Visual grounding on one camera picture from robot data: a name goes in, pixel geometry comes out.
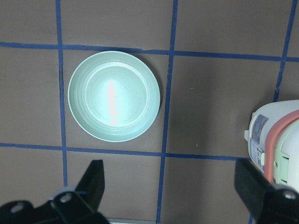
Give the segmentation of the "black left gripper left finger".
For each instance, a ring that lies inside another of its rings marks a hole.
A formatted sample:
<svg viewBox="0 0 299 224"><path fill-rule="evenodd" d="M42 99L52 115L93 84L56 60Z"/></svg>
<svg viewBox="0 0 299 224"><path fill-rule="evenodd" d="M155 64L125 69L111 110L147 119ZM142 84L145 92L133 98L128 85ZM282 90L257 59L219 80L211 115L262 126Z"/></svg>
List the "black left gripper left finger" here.
<svg viewBox="0 0 299 224"><path fill-rule="evenodd" d="M98 212L105 190L103 160L93 160L74 190L63 191L35 208L29 201L0 207L2 224L107 224Z"/></svg>

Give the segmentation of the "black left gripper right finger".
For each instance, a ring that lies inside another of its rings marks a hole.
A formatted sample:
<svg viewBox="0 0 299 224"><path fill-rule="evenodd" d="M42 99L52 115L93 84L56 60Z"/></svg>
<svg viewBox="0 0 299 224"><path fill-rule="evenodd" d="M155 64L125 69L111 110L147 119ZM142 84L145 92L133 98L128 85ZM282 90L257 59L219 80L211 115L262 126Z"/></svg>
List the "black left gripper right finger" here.
<svg viewBox="0 0 299 224"><path fill-rule="evenodd" d="M299 193L292 187L270 183L249 160L236 161L234 187L257 224L299 222Z"/></svg>

